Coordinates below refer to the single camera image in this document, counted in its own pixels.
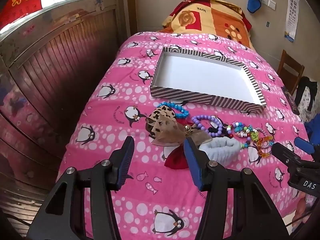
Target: penguin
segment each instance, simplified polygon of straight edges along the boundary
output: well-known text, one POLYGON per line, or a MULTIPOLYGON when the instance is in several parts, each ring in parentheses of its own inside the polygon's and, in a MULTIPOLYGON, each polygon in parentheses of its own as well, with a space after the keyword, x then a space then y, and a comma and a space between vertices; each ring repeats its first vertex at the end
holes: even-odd
POLYGON ((273 128, 272 125, 269 124, 268 122, 266 122, 266 128, 267 128, 268 132, 273 136, 273 138, 275 138, 275 134, 276 134, 277 129, 273 128))
POLYGON ((97 98, 104 97, 103 99, 113 95, 116 92, 116 89, 110 84, 108 86, 101 86, 101 89, 97 95, 97 98))
POLYGON ((287 108, 287 102, 283 98, 279 98, 279 100, 287 108))
POLYGON ((294 147, 291 142, 288 142, 286 146, 290 151, 292 151, 294 153, 294 147))
POLYGON ((292 126, 292 128, 293 128, 293 130, 294 130, 294 132, 297 134, 297 135, 299 135, 299 129, 298 128, 296 128, 294 125, 292 126))
POLYGON ((241 49, 248 50, 248 48, 242 44, 240 44, 241 49))
POLYGON ((276 114, 277 114, 277 117, 278 119, 280 120, 284 120, 284 115, 281 113, 281 111, 279 109, 276 109, 276 114))
POLYGON ((228 50, 229 51, 231 51, 233 54, 236 54, 237 53, 237 51, 235 51, 233 48, 231 48, 231 47, 228 47, 228 50))
POLYGON ((81 126, 76 142, 82 142, 81 145, 84 145, 88 142, 93 141, 95 136, 96 136, 96 133, 94 132, 91 125, 90 125, 90 128, 81 126))
POLYGON ((194 45, 197 45, 198 46, 198 44, 202 44, 202 43, 199 43, 199 42, 197 42, 197 41, 190 41, 192 44, 194 44, 194 45))
POLYGON ((271 76, 270 74, 268 74, 268 78, 270 78, 273 82, 275 82, 275 78, 273 76, 271 76))
POLYGON ((153 56, 159 55, 159 54, 154 54, 154 52, 151 49, 147 49, 147 55, 151 59, 153 56))
POLYGON ((153 76, 151 76, 147 71, 141 70, 138 72, 138 77, 142 79, 142 82, 145 84, 146 80, 149 80, 153 76))
POLYGON ((141 114, 137 106, 128 106, 124 111, 125 117, 129 120, 129 125, 132 127, 132 123, 140 120, 141 117, 146 117, 141 114))
POLYGON ((172 210, 169 213, 158 212, 155 210, 155 221, 152 232, 155 233, 170 233, 171 236, 184 228, 183 220, 178 217, 172 210))
POLYGON ((131 60, 128 59, 128 58, 121 58, 121 59, 118 61, 117 65, 124 66, 124 65, 126 65, 126 64, 128 64, 128 63, 130 63, 130 62, 131 62, 131 60))
POLYGON ((264 82, 260 82, 260 83, 261 83, 263 89, 270 91, 270 87, 266 83, 264 83, 264 82))
POLYGON ((208 34, 208 39, 209 40, 212 40, 212 41, 216 41, 218 40, 218 36, 214 35, 214 34, 208 34))
POLYGON ((258 57, 256 57, 256 59, 260 62, 260 63, 262 63, 263 61, 261 60, 261 59, 259 59, 258 57))
POLYGON ((219 57, 225 57, 225 55, 223 55, 223 53, 222 53, 221 51, 219 51, 219 50, 215 50, 215 51, 214 51, 214 54, 215 54, 216 56, 219 56, 219 57))
POLYGON ((275 169, 275 177, 276 177, 276 180, 279 182, 279 184, 280 184, 280 188, 282 188, 281 187, 281 182, 282 182, 282 180, 283 180, 283 175, 284 175, 284 173, 280 170, 280 168, 279 167, 276 167, 276 169, 275 169))
POLYGON ((257 64, 255 64, 254 62, 249 61, 249 63, 250 63, 250 67, 252 67, 254 69, 258 69, 259 68, 259 66, 257 64))
POLYGON ((253 146, 248 146, 248 157, 249 157, 249 163, 256 162, 259 164, 261 160, 261 156, 258 155, 258 148, 253 144, 253 146))
POLYGON ((136 42, 130 42, 130 43, 127 45, 127 49, 128 49, 128 48, 135 47, 135 46, 137 46, 137 45, 139 45, 139 44, 136 43, 136 42))
POLYGON ((160 40, 160 39, 158 39, 157 37, 151 36, 151 37, 150 37, 150 40, 158 41, 158 40, 160 40))
POLYGON ((182 49, 182 48, 179 47, 178 45, 171 45, 170 48, 173 48, 173 49, 182 49))

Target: pink bedspread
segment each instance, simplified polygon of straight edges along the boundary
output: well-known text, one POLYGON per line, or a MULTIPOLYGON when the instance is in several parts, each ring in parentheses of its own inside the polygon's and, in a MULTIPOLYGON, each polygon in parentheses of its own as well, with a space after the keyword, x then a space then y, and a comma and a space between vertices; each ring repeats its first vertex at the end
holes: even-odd
MULTIPOLYGON (((167 101, 151 97, 149 90, 152 80, 149 77, 153 76, 162 47, 167 46, 217 55, 221 53, 245 63, 260 85, 267 101, 264 114, 242 113, 221 107, 180 102, 191 116, 218 115, 224 123, 236 121, 261 127, 267 133, 274 135, 276 142, 287 147, 293 145, 293 140, 298 135, 307 139, 300 117, 292 113, 282 93, 282 81, 273 68, 251 49, 229 39, 222 37, 216 39, 207 34, 179 35, 154 32, 135 34, 122 45, 117 59, 88 101, 67 146, 59 172, 61 174, 70 166, 78 170, 90 168, 120 148, 127 135, 134 138, 135 152, 129 169, 129 175, 133 179, 127 179, 119 192, 112 193, 122 239, 172 237, 193 240, 203 212, 206 194, 199 192, 194 186, 188 169, 171 170, 164 166, 163 155, 167 156, 172 148, 151 144, 152 138, 148 137, 148 132, 145 130, 145 116, 149 116, 159 103, 167 101), (151 49, 154 55, 149 53, 148 56, 146 53, 148 49, 151 49), (166 214, 155 215, 155 210, 166 214), (173 213, 182 219, 183 227, 173 225, 173 213), (161 230, 170 233, 154 233, 161 230)), ((201 75, 202 73, 197 73, 195 80, 201 79, 201 75)), ((228 82, 236 80, 228 80, 226 77, 225 82, 227 89, 228 82)), ((293 148, 299 156, 311 159, 300 149, 295 146, 293 148)), ((228 168, 241 170, 250 167, 268 191, 281 215, 291 213, 296 208, 298 192, 287 184, 289 174, 286 167, 273 156, 252 162, 255 160, 254 151, 254 147, 241 150, 228 168)), ((87 234, 91 236, 90 192, 86 191, 86 194, 87 234)), ((231 231, 232 213, 230 190, 225 236, 231 231)))

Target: beaded bracelet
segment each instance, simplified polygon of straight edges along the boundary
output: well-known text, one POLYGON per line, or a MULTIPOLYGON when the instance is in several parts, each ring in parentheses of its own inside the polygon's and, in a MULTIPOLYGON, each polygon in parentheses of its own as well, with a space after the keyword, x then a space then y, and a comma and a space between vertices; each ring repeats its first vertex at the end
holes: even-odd
POLYGON ((168 106, 168 107, 171 107, 171 108, 174 108, 174 109, 180 111, 181 114, 176 114, 176 118, 186 119, 189 115, 189 111, 183 109, 182 106, 176 105, 175 103, 163 102, 163 103, 159 104, 159 106, 162 106, 162 105, 165 105, 165 106, 168 106))

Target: red cloth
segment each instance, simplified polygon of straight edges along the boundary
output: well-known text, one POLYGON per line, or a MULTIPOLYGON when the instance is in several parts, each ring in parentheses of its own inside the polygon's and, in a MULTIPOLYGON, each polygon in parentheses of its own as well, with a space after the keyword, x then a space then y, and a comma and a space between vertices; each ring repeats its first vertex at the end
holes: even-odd
POLYGON ((0 29, 41 9, 41 0, 9 0, 0 13, 0 29))
MULTIPOLYGON (((181 123, 182 125, 193 125, 193 123, 186 121, 186 119, 177 119, 177 122, 181 123)), ((178 148, 175 148, 169 154, 164 162, 164 166, 173 170, 183 170, 189 168, 186 156, 184 155, 183 144, 181 144, 178 148)))

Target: chair backrest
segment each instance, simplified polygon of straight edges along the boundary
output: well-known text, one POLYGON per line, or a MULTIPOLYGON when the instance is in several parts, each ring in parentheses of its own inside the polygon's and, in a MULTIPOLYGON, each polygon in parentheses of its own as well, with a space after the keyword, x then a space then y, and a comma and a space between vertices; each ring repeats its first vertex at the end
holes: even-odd
POLYGON ((291 95, 293 95, 295 89, 297 88, 299 80, 302 77, 303 71, 304 71, 304 66, 296 62, 292 57, 290 57, 287 54, 285 50, 283 50, 279 67, 277 70, 277 74, 281 78, 284 86, 287 88, 287 90, 290 92, 291 95), (289 72, 288 70, 286 70, 283 67, 284 63, 286 63, 290 68, 295 70, 298 73, 298 75, 296 76, 291 72, 289 72))

